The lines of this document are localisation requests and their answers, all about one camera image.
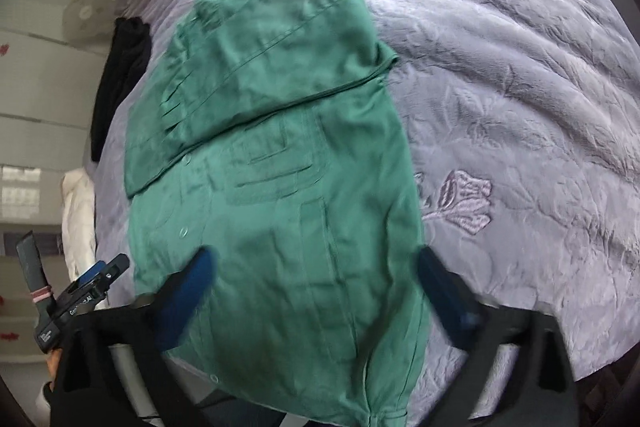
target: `bed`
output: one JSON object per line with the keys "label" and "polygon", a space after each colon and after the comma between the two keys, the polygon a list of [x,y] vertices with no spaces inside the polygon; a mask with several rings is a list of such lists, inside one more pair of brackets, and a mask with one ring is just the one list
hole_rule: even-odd
{"label": "bed", "polygon": [[[128,252],[127,115],[194,0],[117,0],[151,24],[147,74],[97,166],[97,258]],[[558,315],[576,378],[640,341],[640,48],[609,0],[366,0],[400,56],[388,89],[431,245],[479,294]],[[133,270],[110,305],[132,300]],[[499,395],[501,353],[478,413]],[[435,325],[414,425],[460,367]]]}

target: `green garment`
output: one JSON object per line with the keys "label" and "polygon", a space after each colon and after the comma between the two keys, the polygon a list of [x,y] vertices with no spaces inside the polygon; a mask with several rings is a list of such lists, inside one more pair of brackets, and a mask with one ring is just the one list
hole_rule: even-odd
{"label": "green garment", "polygon": [[364,0],[196,0],[132,108],[136,293],[218,250],[175,355],[224,391],[404,425],[429,321],[395,59]]}

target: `folded green fabric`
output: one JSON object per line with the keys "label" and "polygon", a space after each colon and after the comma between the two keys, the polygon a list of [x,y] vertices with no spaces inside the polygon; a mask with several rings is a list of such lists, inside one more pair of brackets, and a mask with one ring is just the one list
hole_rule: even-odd
{"label": "folded green fabric", "polygon": [[196,0],[131,109],[137,293],[199,245],[218,279],[176,355],[239,397],[404,425],[428,309],[396,55],[364,0]]}

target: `flower embroidery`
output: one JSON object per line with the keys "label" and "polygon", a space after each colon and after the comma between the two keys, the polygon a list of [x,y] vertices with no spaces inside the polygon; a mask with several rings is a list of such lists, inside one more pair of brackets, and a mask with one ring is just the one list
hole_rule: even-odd
{"label": "flower embroidery", "polygon": [[424,214],[422,220],[444,217],[465,232],[476,235],[491,222],[488,211],[492,188],[489,180],[474,178],[465,171],[451,171],[440,189],[437,209]]}

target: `black cloth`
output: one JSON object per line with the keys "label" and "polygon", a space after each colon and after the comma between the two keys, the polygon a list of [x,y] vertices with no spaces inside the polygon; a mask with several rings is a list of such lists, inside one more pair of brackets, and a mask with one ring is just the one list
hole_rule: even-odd
{"label": "black cloth", "polygon": [[142,19],[118,18],[111,50],[95,95],[91,123],[91,159],[100,161],[109,126],[116,109],[146,71],[151,58],[151,34]]}

